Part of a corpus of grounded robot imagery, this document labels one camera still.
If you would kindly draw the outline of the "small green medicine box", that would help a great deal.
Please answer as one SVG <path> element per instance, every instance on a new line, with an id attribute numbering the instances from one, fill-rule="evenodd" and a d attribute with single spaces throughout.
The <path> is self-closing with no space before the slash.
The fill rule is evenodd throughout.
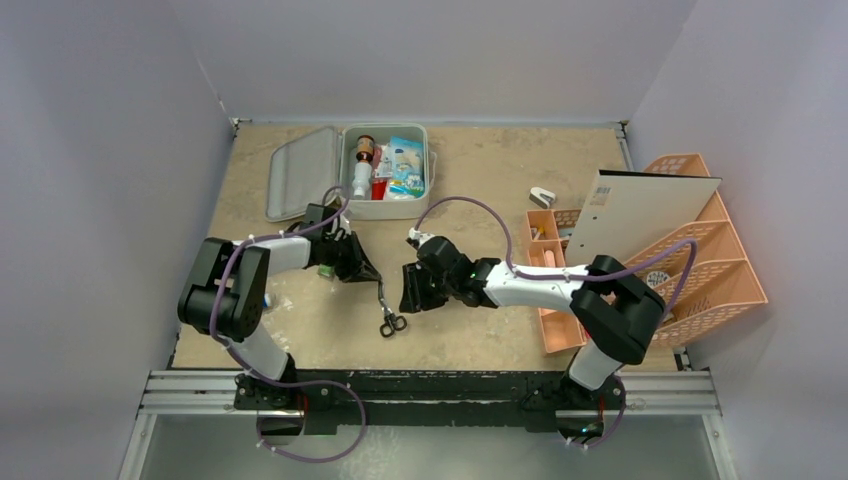
<path id="1" fill-rule="evenodd" d="M 318 273 L 323 277 L 332 278 L 334 276 L 334 268 L 330 265 L 320 265 Z"/>

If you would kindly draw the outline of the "black handled scissors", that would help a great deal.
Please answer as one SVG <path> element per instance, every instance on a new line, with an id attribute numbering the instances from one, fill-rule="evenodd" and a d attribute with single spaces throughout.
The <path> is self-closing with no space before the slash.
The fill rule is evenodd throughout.
<path id="1" fill-rule="evenodd" d="M 391 338 L 399 331 L 403 331 L 408 327 L 406 318 L 402 315 L 397 315 L 389 306 L 385 296 L 385 283 L 379 280 L 377 283 L 378 302 L 383 313 L 383 324 L 380 326 L 380 334 L 383 338 Z"/>

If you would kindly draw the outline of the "red first aid pouch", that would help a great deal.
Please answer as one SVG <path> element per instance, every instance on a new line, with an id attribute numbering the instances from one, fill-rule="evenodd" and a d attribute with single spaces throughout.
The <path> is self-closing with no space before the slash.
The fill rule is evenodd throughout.
<path id="1" fill-rule="evenodd" d="M 383 200 L 387 186 L 388 180 L 386 178 L 374 179 L 371 183 L 371 199 L 373 201 Z"/>

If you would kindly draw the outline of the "white plastic bottle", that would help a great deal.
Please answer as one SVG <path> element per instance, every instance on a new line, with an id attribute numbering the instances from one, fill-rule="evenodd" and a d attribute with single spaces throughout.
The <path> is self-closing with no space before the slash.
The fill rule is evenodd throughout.
<path id="1" fill-rule="evenodd" d="M 351 183 L 353 200 L 364 200 L 369 193 L 372 179 L 372 165 L 365 160 L 358 160 L 353 171 Z"/>

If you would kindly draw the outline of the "grey storage case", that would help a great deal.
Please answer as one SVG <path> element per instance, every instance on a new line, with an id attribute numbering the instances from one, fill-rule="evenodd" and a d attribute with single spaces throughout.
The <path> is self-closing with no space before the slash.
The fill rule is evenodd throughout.
<path id="1" fill-rule="evenodd" d="M 357 138 L 371 136 L 381 154 L 374 155 L 374 164 L 385 159 L 389 165 L 388 143 L 399 137 L 424 146 L 425 193 L 417 199 L 373 201 L 371 185 L 364 200 L 351 198 L 353 171 L 357 162 Z M 437 155 L 428 145 L 426 129 L 415 123 L 360 123 L 343 130 L 322 127 L 278 147 L 271 155 L 266 190 L 265 217 L 270 222 L 282 222 L 303 215 L 310 203 L 321 200 L 349 200 L 348 217 L 354 220 L 413 219 L 429 205 L 434 186 Z"/>

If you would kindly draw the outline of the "light blue wipes packet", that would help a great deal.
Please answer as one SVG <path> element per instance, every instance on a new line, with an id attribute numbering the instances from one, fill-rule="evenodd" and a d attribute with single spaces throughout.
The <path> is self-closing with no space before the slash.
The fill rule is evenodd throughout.
<path id="1" fill-rule="evenodd" d="M 388 143 L 388 153 L 391 177 L 384 198 L 390 200 L 420 198 L 425 193 L 423 144 L 392 137 Z"/>

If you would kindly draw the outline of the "brown bottle orange cap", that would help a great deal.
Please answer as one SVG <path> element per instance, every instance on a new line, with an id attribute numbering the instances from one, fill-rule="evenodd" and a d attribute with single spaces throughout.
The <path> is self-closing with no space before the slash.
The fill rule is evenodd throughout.
<path id="1" fill-rule="evenodd" d="M 371 163 L 375 151 L 375 141 L 369 135 L 361 135 L 357 138 L 355 158 L 358 162 Z"/>

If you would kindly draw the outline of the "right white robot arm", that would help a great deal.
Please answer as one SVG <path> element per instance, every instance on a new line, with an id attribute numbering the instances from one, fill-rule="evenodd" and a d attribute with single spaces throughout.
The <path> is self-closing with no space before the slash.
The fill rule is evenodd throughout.
<path id="1" fill-rule="evenodd" d="M 403 313 L 455 299 L 472 308 L 534 307 L 575 316 L 588 340 L 566 370 L 561 392 L 576 407 L 596 399 L 622 366 L 642 364 L 666 315 L 665 300 L 608 255 L 575 267 L 528 267 L 498 258 L 472 260 L 444 236 L 409 242 L 416 259 L 403 267 Z"/>

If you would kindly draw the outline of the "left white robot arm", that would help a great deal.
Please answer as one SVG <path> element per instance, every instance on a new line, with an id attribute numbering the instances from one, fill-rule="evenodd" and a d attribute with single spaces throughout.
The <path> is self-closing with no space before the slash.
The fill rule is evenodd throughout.
<path id="1" fill-rule="evenodd" d="M 261 379 L 259 395 L 275 409 L 295 402 L 298 382 L 291 355 L 261 324 L 267 280 L 312 267 L 329 268 L 343 283 L 382 282 L 342 211 L 312 203 L 298 226 L 281 233 L 205 239 L 177 304 L 181 323 L 213 338 Z"/>

